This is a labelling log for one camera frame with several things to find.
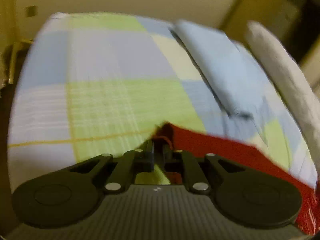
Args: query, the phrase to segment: floor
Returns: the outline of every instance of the floor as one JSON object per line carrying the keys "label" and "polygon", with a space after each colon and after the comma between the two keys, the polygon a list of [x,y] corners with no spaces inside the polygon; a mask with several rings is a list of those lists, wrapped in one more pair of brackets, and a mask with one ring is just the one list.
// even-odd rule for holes
{"label": "floor", "polygon": [[[8,85],[1,90],[0,98],[0,235],[5,236],[13,230],[19,221],[15,216],[11,205],[11,191],[7,167],[7,136],[10,118],[10,110],[13,95],[21,67],[25,60],[28,50],[19,52],[16,63],[16,73],[14,84]],[[10,59],[10,54],[4,56],[6,64]]]}

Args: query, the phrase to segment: red blanket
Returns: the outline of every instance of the red blanket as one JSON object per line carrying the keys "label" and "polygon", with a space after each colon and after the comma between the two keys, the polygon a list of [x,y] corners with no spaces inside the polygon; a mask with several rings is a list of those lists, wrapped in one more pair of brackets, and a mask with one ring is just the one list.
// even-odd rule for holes
{"label": "red blanket", "polygon": [[314,235],[320,231],[320,187],[317,187],[317,190],[314,191],[309,186],[296,180],[273,164],[256,147],[195,133],[170,123],[163,125],[157,131],[154,139],[163,139],[172,149],[186,150],[192,152],[196,157],[204,157],[207,153],[214,153],[292,183],[300,190],[302,196],[302,208],[296,220],[296,225],[309,235]]}

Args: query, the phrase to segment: plaid bedsheet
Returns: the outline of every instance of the plaid bedsheet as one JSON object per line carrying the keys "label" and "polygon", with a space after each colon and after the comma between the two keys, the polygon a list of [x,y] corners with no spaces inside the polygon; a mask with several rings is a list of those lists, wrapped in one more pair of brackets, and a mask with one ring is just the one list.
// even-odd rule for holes
{"label": "plaid bedsheet", "polygon": [[164,121],[253,143],[316,185],[308,147],[270,82],[263,84],[258,119],[228,116],[171,27],[122,14],[51,16],[15,95],[8,139],[12,190],[103,153],[120,156]]}

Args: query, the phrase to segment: wall outlet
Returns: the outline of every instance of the wall outlet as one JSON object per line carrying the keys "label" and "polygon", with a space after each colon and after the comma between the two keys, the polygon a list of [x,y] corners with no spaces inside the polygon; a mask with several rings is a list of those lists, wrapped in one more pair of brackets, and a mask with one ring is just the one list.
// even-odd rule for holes
{"label": "wall outlet", "polygon": [[25,8],[25,12],[26,12],[26,17],[36,16],[38,14],[38,7],[35,5],[27,6]]}

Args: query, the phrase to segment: pillow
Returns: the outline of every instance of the pillow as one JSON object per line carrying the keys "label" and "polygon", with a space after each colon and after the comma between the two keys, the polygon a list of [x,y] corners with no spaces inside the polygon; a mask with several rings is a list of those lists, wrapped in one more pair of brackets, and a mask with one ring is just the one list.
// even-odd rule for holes
{"label": "pillow", "polygon": [[254,115],[262,104],[259,77],[225,33],[184,20],[178,21],[174,31],[226,111]]}
{"label": "pillow", "polygon": [[317,172],[320,174],[319,100],[281,42],[260,23],[253,21],[248,23],[246,40],[300,126]]}

